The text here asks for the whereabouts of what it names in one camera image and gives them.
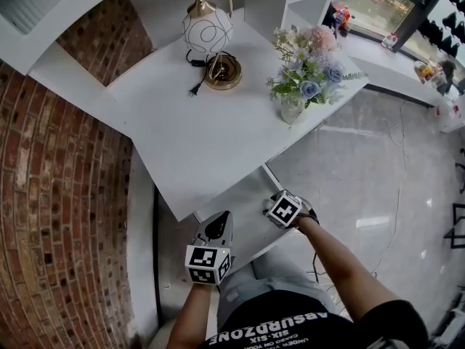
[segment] desk surface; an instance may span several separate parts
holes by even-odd
[[[109,86],[126,114],[131,137],[153,181],[178,220],[200,209],[264,162],[293,145],[367,83],[347,81],[334,105],[310,106],[305,122],[290,127],[269,99],[266,79],[282,62],[270,42],[235,12],[227,51],[243,67],[237,87],[189,89],[202,70],[186,63],[180,39],[145,58]],[[337,53],[348,71],[359,71]]]

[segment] flower vase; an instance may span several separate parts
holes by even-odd
[[[287,124],[298,124],[301,123],[305,117],[305,104],[298,97],[291,97],[284,100],[281,105],[281,117]]]

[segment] person's right arm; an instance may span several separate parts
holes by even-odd
[[[400,299],[376,280],[345,245],[314,220],[300,217],[297,226],[315,249],[354,322],[376,306]]]

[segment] concrete floor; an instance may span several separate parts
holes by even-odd
[[[310,200],[322,226],[370,272],[413,303],[431,331],[465,275],[464,251],[442,239],[452,226],[452,203],[464,201],[463,172],[454,168],[464,161],[462,146],[458,132],[437,131],[431,110],[363,90],[269,166],[284,188]],[[190,289],[185,245],[198,224],[193,217],[177,222],[161,203],[161,303],[163,317],[173,318]],[[305,237],[289,236],[278,247],[312,271]],[[318,272],[324,272],[321,265]],[[322,276],[320,283],[345,315],[331,281]],[[215,333],[216,303],[217,296],[209,334]]]

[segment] jeans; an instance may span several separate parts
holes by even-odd
[[[244,302],[276,289],[312,297],[320,301],[329,313],[336,314],[336,306],[329,295],[276,247],[225,277],[219,289],[218,332]]]

